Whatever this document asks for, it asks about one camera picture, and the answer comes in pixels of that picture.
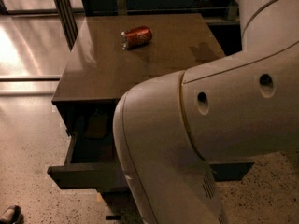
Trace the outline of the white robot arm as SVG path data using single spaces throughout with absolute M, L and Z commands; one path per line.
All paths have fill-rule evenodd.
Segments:
M 209 164 L 299 139 L 299 0 L 235 0 L 242 50 L 140 83 L 113 134 L 144 224 L 228 224 Z

